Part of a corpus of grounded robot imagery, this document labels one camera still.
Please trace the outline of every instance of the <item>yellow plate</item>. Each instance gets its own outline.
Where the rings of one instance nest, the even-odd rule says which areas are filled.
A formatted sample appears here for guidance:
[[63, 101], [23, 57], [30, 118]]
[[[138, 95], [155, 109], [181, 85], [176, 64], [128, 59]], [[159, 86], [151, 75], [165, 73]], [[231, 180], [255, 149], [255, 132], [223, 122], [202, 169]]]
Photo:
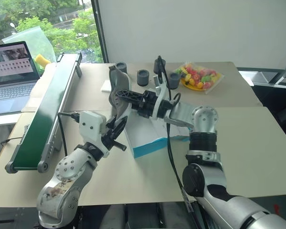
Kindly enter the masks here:
[[187, 87], [187, 88], [189, 88], [189, 89], [191, 89], [191, 90], [194, 90], [194, 91], [204, 91], [205, 89], [198, 89], [196, 86], [192, 86], [192, 85], [190, 85], [190, 84], [185, 84], [185, 80], [184, 79], [180, 79], [180, 81], [181, 81], [181, 83], [185, 86], [185, 87]]

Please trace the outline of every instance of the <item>beige table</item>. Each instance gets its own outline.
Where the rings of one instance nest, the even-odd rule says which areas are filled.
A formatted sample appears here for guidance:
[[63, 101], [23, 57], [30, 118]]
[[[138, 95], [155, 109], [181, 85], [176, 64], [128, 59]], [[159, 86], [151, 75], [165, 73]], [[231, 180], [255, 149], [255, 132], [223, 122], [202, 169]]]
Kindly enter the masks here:
[[[222, 66], [219, 63], [210, 63], [208, 67], [217, 69], [212, 65], [218, 65], [218, 68]], [[286, 136], [270, 112], [266, 108], [260, 107], [259, 100], [237, 73], [233, 64], [223, 63], [223, 65], [229, 66], [229, 70], [225, 68], [217, 70], [226, 74], [226, 79], [234, 77], [233, 74], [229, 74], [231, 72], [235, 72], [236, 77], [226, 83], [234, 82], [241, 87], [239, 89], [241, 94], [248, 97], [248, 101], [241, 100], [239, 106], [242, 107], [237, 107], [236, 100], [227, 98], [233, 97], [233, 94], [224, 94], [224, 99], [220, 99], [221, 90], [224, 93], [220, 84], [218, 92], [215, 91], [215, 88], [208, 95], [193, 94], [192, 91], [181, 86], [182, 101], [193, 104], [208, 102], [208, 104], [217, 107], [219, 113], [218, 151], [222, 154], [228, 180], [228, 191], [231, 194], [246, 197], [286, 194]], [[141, 69], [141, 66], [144, 67], [144, 65], [138, 65], [138, 69]], [[108, 71], [107, 67], [102, 64], [82, 65], [83, 76], [78, 84], [75, 97], [71, 101], [71, 110], [95, 110], [106, 116], [110, 115], [108, 93], [100, 92], [100, 85], [108, 77], [105, 75], [105, 72]], [[130, 76], [135, 75], [135, 69], [131, 70], [130, 64], [128, 72]], [[133, 85], [135, 91], [141, 90], [142, 92], [144, 90], [135, 86], [135, 83]], [[30, 123], [32, 117], [33, 113], [23, 113], [10, 137], [21, 136], [23, 127]], [[77, 144], [82, 143], [78, 124], [74, 121], [67, 122], [65, 134], [69, 152]], [[118, 141], [128, 145], [124, 133], [121, 134]], [[38, 193], [51, 178], [56, 163], [63, 157], [62, 151], [55, 154], [51, 167], [45, 174], [40, 174], [37, 171], [7, 174], [4, 166], [10, 160], [18, 142], [19, 140], [10, 141], [0, 155], [0, 207], [36, 206]], [[184, 155], [188, 149], [188, 143], [174, 141], [172, 147], [176, 167], [181, 175], [186, 165]], [[182, 201], [166, 150], [158, 150], [134, 159], [130, 150], [122, 152], [113, 148], [109, 157], [99, 162], [91, 181], [82, 192], [79, 204], [161, 201]]]

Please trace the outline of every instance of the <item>laptop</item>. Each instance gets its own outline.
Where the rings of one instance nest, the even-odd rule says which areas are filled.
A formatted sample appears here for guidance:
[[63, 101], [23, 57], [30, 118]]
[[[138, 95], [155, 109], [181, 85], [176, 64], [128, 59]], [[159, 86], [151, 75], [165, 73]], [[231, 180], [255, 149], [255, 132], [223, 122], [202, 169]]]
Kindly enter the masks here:
[[15, 113], [27, 103], [39, 74], [25, 42], [0, 45], [0, 114]]

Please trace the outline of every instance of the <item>window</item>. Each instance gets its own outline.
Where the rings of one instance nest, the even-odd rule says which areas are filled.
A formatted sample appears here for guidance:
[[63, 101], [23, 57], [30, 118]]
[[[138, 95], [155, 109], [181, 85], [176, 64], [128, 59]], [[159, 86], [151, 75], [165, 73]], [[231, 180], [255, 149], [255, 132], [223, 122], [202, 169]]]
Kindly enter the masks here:
[[[81, 52], [82, 62], [103, 62], [91, 0], [0, 0], [0, 43], [36, 26], [50, 41], [56, 57], [61, 52]], [[40, 42], [38, 37], [34, 47], [28, 44], [30, 51], [42, 52]]]

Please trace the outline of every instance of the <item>tree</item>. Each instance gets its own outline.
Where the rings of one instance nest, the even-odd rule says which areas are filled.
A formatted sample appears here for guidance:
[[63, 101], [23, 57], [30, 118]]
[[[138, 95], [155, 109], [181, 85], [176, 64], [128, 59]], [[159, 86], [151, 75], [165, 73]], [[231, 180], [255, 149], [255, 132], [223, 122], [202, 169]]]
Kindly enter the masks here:
[[51, 42], [56, 56], [61, 52], [82, 51], [89, 61], [102, 62], [102, 52], [92, 10], [79, 13], [79, 17], [73, 21], [71, 29], [55, 28], [47, 19], [40, 20], [36, 16], [20, 20], [16, 29], [20, 32], [35, 26], [40, 26], [43, 30]]
[[10, 29], [11, 22], [17, 26], [25, 18], [51, 18], [59, 9], [79, 9], [78, 0], [0, 0], [0, 32]]

